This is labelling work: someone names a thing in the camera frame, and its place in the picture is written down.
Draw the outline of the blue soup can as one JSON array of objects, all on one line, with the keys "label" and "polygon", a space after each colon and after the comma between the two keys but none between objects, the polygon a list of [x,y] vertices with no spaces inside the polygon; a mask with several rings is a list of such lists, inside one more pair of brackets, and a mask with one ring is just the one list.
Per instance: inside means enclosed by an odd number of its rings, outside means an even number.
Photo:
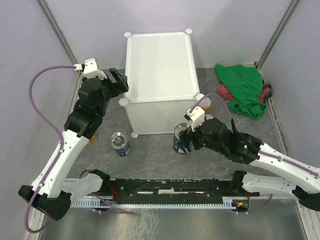
[{"label": "blue soup can", "polygon": [[127,156],[131,151],[130,143],[122,132],[114,133],[110,137],[110,144],[115,153],[120,157]]},{"label": "blue soup can", "polygon": [[178,154],[187,154],[188,149],[186,147],[182,146],[181,140],[182,140],[182,132],[187,130],[187,128],[190,127],[190,124],[188,123],[179,123],[174,128],[174,136],[173,136],[173,150]]}]

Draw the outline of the tall orange can white lid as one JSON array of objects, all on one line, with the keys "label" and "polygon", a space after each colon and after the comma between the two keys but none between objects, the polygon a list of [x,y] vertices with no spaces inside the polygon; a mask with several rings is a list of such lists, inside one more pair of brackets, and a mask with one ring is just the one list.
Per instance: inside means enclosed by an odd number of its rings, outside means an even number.
[{"label": "tall orange can white lid", "polygon": [[199,106],[204,110],[205,114],[209,114],[211,109],[211,104],[212,104],[211,100],[208,97],[206,97],[199,103]]}]

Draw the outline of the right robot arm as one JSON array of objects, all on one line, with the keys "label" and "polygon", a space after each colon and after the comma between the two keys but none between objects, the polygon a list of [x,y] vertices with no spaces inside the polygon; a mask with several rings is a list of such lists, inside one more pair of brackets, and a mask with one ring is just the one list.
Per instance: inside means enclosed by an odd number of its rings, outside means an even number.
[{"label": "right robot arm", "polygon": [[320,169],[297,161],[248,133],[232,129],[216,118],[200,126],[178,132],[178,146],[185,153],[207,148],[234,163],[265,169],[273,174],[261,176],[237,170],[229,183],[231,193],[241,195],[278,195],[290,197],[311,210],[320,210]]}]

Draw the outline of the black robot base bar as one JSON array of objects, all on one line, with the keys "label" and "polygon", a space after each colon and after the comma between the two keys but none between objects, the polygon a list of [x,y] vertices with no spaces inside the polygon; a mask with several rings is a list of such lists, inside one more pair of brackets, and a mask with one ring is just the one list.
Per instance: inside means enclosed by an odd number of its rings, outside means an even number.
[{"label": "black robot base bar", "polygon": [[124,179],[108,180],[95,192],[115,198],[121,205],[221,204],[223,197],[258,197],[233,180],[211,179]]}]

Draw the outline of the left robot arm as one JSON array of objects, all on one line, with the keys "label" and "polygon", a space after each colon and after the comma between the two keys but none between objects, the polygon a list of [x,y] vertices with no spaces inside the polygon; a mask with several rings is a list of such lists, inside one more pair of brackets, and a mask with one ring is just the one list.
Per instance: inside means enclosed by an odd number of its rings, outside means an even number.
[{"label": "left robot arm", "polygon": [[55,129],[59,135],[56,149],[39,176],[18,191],[29,208],[58,221],[82,197],[96,192],[106,195],[110,191],[110,176],[97,169],[73,183],[65,183],[65,179],[80,152],[102,124],[110,100],[128,92],[127,81],[127,77],[114,67],[107,73],[84,74],[78,100],[63,131]]}]

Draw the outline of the red cloth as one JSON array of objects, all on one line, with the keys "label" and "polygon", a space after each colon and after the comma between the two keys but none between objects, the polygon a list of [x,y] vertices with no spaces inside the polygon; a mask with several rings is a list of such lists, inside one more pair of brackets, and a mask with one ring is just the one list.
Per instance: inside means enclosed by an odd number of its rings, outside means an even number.
[{"label": "red cloth", "polygon": [[232,95],[232,93],[228,90],[228,88],[224,84],[220,84],[217,87],[217,92],[219,95],[221,95],[223,98],[225,98],[228,101],[234,100],[234,96]]}]

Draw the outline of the white plastic cube cabinet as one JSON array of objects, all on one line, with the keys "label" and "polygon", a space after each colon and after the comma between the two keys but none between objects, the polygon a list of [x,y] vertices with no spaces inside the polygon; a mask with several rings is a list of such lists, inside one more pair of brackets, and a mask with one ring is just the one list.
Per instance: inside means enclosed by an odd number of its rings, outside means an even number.
[{"label": "white plastic cube cabinet", "polygon": [[131,136],[171,134],[186,123],[186,111],[200,93],[191,34],[132,34],[127,39],[125,75],[129,90],[119,100],[125,108]]}]

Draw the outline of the yellow short can white lid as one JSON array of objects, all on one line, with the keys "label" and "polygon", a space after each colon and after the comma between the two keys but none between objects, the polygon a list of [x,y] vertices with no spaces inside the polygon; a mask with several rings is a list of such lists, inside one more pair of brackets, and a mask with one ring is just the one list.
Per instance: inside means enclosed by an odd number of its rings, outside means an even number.
[{"label": "yellow short can white lid", "polygon": [[87,146],[93,146],[98,140],[98,135],[95,133],[92,138],[88,141]]}]

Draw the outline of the green cloth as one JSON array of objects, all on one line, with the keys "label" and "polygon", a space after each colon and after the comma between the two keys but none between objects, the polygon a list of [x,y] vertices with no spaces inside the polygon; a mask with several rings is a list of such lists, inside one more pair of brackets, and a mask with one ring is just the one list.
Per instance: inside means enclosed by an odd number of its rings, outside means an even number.
[{"label": "green cloth", "polygon": [[260,120],[267,105],[259,101],[263,91],[263,76],[254,66],[217,64],[215,71],[218,79],[233,95],[228,108],[236,114]]}]

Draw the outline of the left aluminium corner post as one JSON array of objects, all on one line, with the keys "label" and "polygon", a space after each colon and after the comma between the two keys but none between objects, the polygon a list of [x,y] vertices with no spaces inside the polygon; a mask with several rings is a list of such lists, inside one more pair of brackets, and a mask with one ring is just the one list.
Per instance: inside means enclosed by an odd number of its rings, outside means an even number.
[{"label": "left aluminium corner post", "polygon": [[47,20],[51,30],[56,36],[58,42],[60,43],[62,49],[64,50],[66,56],[70,62],[75,65],[78,63],[78,59],[74,54],[65,34],[63,33],[61,27],[59,26],[53,11],[50,9],[50,6],[46,0],[35,0],[45,19]]}]

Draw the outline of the aluminium corner post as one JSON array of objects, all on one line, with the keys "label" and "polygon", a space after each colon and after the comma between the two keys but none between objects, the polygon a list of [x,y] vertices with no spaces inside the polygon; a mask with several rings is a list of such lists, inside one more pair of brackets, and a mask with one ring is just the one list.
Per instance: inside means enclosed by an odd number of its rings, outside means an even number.
[{"label": "aluminium corner post", "polygon": [[59,26],[53,11],[50,9],[50,6],[46,0],[35,0],[45,19],[47,20],[51,30],[56,36],[58,42],[60,43],[62,49],[64,50],[66,56],[70,62],[75,65],[78,63],[78,59],[74,54],[65,34],[63,33],[61,27]]},{"label": "aluminium corner post", "polygon": [[255,68],[261,70],[263,65],[266,63],[269,55],[271,54],[273,48],[275,47],[277,41],[279,40],[281,34],[285,30],[287,24],[289,23],[291,17],[293,16],[295,10],[297,9],[300,0],[291,0],[287,9],[285,10],[281,20],[279,21],[275,31],[271,35],[270,40],[268,41],[264,51],[261,54],[259,60],[255,63]]}]

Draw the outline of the right aluminium corner post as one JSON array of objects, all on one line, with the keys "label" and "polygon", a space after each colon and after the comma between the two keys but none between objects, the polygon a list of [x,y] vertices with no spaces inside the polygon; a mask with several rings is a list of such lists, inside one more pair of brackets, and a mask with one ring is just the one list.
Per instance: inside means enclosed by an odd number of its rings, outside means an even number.
[{"label": "right aluminium corner post", "polygon": [[255,63],[255,68],[261,70],[263,65],[266,63],[269,55],[271,54],[273,48],[275,47],[277,41],[279,40],[281,34],[285,30],[287,24],[289,23],[291,17],[293,16],[295,10],[297,9],[300,0],[291,0],[287,9],[285,10],[281,20],[279,21],[275,31],[271,35],[270,40],[268,41],[264,51],[261,54],[259,60]]}]

